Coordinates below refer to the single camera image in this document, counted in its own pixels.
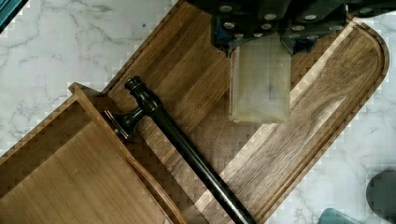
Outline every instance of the wooden board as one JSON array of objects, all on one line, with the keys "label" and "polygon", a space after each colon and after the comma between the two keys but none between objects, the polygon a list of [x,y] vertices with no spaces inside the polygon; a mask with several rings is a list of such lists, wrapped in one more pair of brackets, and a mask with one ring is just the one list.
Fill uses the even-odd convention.
[{"label": "wooden board", "polygon": [[0,201],[0,223],[158,223],[165,215],[93,123]]},{"label": "wooden board", "polygon": [[[320,39],[314,52],[292,58],[288,123],[235,124],[228,121],[229,61],[209,43],[209,18],[177,3],[104,93],[129,112],[136,103],[123,84],[140,75],[247,209],[264,221],[382,81],[388,50],[378,34],[353,21],[342,33]],[[230,221],[151,120],[138,131],[210,223]]]}]

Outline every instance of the black machine part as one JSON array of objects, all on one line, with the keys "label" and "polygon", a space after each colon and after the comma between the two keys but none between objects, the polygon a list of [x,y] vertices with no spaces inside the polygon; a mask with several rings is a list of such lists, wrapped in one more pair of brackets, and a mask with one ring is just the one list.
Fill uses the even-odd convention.
[{"label": "black machine part", "polygon": [[212,15],[211,43],[227,56],[238,46],[278,32],[294,55],[341,30],[347,12],[368,18],[396,10],[396,0],[187,0]]}]

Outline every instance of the black handle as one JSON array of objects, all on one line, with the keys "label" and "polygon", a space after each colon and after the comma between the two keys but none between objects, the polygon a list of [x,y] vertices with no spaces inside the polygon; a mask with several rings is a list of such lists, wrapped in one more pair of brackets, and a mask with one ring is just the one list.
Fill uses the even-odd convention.
[{"label": "black handle", "polygon": [[189,137],[183,133],[166,112],[160,98],[146,87],[146,84],[140,80],[140,77],[129,79],[125,84],[125,88],[136,99],[144,114],[150,116],[163,131],[191,169],[204,182],[210,192],[212,192],[213,196],[218,200],[231,219],[238,224],[256,223],[253,216],[233,194]]}]

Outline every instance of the wooden cutting board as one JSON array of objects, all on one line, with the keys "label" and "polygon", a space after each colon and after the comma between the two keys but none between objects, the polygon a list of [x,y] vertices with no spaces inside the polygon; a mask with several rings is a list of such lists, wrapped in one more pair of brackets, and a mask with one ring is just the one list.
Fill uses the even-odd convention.
[{"label": "wooden cutting board", "polygon": [[[289,122],[237,124],[228,120],[230,62],[210,45],[209,31],[210,16],[179,1],[104,93],[129,112],[136,102],[123,85],[141,76],[263,222],[379,86],[388,71],[388,49],[376,32],[354,19],[342,32],[320,39],[313,52],[292,58]],[[150,119],[138,131],[145,143],[136,150],[150,148],[209,223],[231,221]]]}]

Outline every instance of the green object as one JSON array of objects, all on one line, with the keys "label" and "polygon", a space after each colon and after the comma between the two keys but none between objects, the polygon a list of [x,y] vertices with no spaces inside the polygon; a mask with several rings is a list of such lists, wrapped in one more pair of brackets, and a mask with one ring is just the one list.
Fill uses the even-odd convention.
[{"label": "green object", "polygon": [[27,0],[0,0],[0,33],[14,19]]},{"label": "green object", "polygon": [[320,216],[318,224],[361,224],[359,221],[338,212],[335,209],[327,208]]}]

